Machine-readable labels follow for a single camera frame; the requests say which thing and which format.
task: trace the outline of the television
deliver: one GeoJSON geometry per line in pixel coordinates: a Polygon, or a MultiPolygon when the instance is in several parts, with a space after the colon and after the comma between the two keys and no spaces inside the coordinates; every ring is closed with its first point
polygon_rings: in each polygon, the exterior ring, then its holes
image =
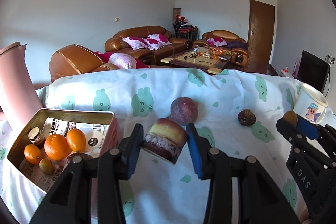
{"type": "Polygon", "coordinates": [[[296,79],[323,92],[327,82],[330,65],[317,56],[302,51],[301,63],[296,79]]]}

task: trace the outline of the cup rim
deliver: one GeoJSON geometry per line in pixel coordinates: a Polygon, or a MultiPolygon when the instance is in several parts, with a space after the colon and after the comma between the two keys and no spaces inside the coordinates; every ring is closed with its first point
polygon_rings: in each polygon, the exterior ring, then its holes
{"type": "Polygon", "coordinates": [[[313,86],[308,85],[306,83],[301,83],[301,88],[306,92],[306,94],[312,98],[313,100],[317,101],[320,105],[327,107],[328,106],[328,102],[326,100],[326,98],[323,96],[322,92],[318,91],[317,89],[315,89],[313,86]],[[313,94],[311,94],[312,91],[315,94],[318,94],[318,98],[315,97],[313,94]]]}

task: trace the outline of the white wall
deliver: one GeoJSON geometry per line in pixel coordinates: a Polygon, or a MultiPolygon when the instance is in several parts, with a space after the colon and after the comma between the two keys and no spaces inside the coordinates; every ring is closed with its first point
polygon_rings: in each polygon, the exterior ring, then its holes
{"type": "MultiPolygon", "coordinates": [[[[275,6],[277,27],[277,0],[257,0],[275,6]]],[[[175,0],[181,15],[199,28],[200,36],[212,30],[228,30],[247,41],[250,19],[250,0],[175,0]]]]}
{"type": "MultiPolygon", "coordinates": [[[[278,1],[273,67],[281,69],[288,66],[292,72],[302,50],[323,60],[327,54],[336,56],[336,9],[331,0],[278,1]]],[[[330,75],[330,90],[326,98],[330,106],[336,108],[335,65],[331,66],[330,75]]]]}
{"type": "Polygon", "coordinates": [[[33,82],[49,83],[48,63],[56,50],[75,43],[104,51],[107,39],[130,27],[171,30],[173,8],[174,0],[0,0],[0,48],[26,43],[33,82]]]}

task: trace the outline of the coffee table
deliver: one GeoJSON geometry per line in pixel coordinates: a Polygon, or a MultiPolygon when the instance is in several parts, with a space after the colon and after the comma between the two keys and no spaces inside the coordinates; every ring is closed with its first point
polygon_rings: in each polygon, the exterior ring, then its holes
{"type": "MultiPolygon", "coordinates": [[[[199,52],[209,52],[209,49],[203,47],[197,47],[199,52]]],[[[204,56],[189,57],[194,53],[194,49],[189,49],[183,52],[179,52],[172,56],[161,59],[161,62],[168,63],[177,68],[195,68],[201,69],[202,71],[211,74],[217,75],[223,70],[227,69],[231,63],[232,55],[225,55],[228,60],[224,61],[223,59],[210,59],[204,56]]]]}

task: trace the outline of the metal bolt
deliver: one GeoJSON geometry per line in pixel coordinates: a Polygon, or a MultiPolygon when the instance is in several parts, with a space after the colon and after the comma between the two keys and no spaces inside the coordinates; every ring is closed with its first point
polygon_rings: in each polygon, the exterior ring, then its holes
{"type": "Polygon", "coordinates": [[[82,161],[82,157],[80,157],[80,156],[76,156],[76,157],[74,157],[73,160],[72,160],[72,162],[73,162],[74,164],[78,164],[78,163],[80,163],[81,161],[82,161]]]}
{"type": "Polygon", "coordinates": [[[111,155],[118,155],[120,153],[120,150],[118,148],[112,148],[110,150],[111,155]]]}
{"type": "Polygon", "coordinates": [[[255,164],[257,162],[257,159],[254,156],[248,156],[247,161],[251,164],[255,164]]]}
{"type": "Polygon", "coordinates": [[[215,147],[212,147],[212,148],[210,148],[209,152],[210,152],[211,155],[218,155],[219,154],[219,149],[215,148],[215,147]]]}

